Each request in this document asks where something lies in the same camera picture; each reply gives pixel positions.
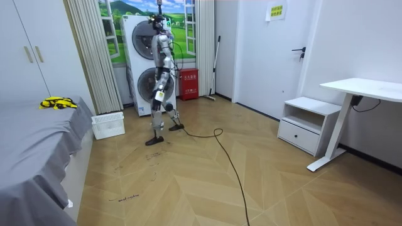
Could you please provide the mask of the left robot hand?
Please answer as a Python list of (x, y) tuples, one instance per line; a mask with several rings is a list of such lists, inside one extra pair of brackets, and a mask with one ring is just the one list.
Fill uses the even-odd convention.
[(161, 108), (161, 105), (164, 101), (165, 98), (165, 93), (163, 90), (154, 90), (153, 91), (153, 98), (151, 101), (151, 110), (152, 111), (159, 111)]

